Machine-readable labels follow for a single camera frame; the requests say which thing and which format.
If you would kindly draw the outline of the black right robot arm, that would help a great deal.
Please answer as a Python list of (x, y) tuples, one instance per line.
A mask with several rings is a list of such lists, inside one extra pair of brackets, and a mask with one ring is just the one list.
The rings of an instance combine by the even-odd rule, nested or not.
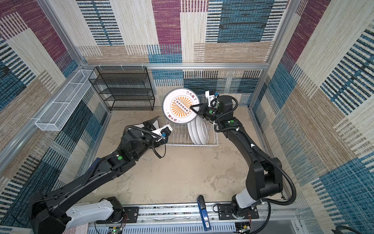
[(238, 107), (236, 98), (228, 95), (213, 99), (214, 107), (208, 103), (192, 105), (190, 109), (214, 124), (214, 131), (223, 133), (242, 154), (248, 165), (245, 189), (234, 195), (231, 201), (232, 216), (243, 219), (248, 208), (253, 208), (267, 197), (283, 190), (283, 175), (279, 170), (281, 162), (263, 152), (247, 134), (242, 123), (234, 117)]

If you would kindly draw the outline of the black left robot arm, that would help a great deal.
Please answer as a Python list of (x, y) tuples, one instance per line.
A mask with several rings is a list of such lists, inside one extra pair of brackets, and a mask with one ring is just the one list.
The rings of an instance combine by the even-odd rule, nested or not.
[(126, 126), (119, 146), (109, 155), (97, 158), (85, 174), (59, 189), (30, 197), (28, 215), (33, 232), (62, 234), (89, 222), (122, 223), (126, 213), (115, 197), (88, 205), (77, 205), (77, 202), (130, 170), (149, 149), (166, 144), (171, 132), (169, 124), (158, 127), (158, 118), (139, 126)]

